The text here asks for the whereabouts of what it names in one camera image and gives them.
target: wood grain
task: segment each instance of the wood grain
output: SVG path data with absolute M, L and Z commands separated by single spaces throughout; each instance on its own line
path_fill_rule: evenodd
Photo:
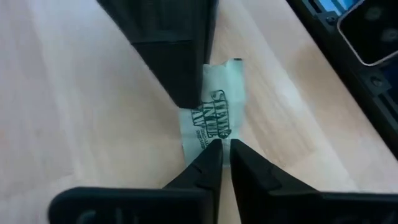
M 212 63 L 245 61 L 245 142 L 320 190 L 398 192 L 398 163 L 285 1 L 221 0 Z M 94 1 L 0 1 L 0 219 L 78 185 L 184 168 L 178 108 Z M 239 223 L 223 174 L 220 223 Z

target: printed logo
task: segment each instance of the printed logo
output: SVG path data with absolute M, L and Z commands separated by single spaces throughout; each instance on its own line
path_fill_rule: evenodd
M 210 96 L 211 102 L 202 102 L 199 108 L 191 110 L 193 125 L 205 129 L 208 138 L 218 136 L 225 139 L 231 134 L 225 92 L 211 91 Z

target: black plastic jaw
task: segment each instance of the black plastic jaw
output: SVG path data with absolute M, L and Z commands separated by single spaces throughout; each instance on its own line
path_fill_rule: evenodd
M 56 196 L 54 224 L 215 224 L 220 200 L 223 146 L 213 141 L 163 189 L 78 187 Z
M 231 172 L 242 224 L 398 223 L 398 195 L 319 192 L 237 139 Z
M 175 104 L 200 104 L 218 0 L 98 0 Z

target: wooden table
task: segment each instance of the wooden table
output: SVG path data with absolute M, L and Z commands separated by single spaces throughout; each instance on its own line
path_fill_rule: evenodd
M 285 1 L 221 0 L 212 63 L 245 60 L 244 141 L 319 190 L 398 192 L 398 163 Z M 0 1 L 0 220 L 77 185 L 159 188 L 178 108 L 94 0 Z M 220 223 L 239 223 L 229 170 Z

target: crumpled paper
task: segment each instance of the crumpled paper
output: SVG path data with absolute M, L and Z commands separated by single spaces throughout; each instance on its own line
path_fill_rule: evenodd
M 187 166 L 214 139 L 222 140 L 223 165 L 230 165 L 230 143 L 231 139 L 239 139 L 245 102 L 242 59 L 203 66 L 201 105 L 197 109 L 181 109 L 179 112 Z

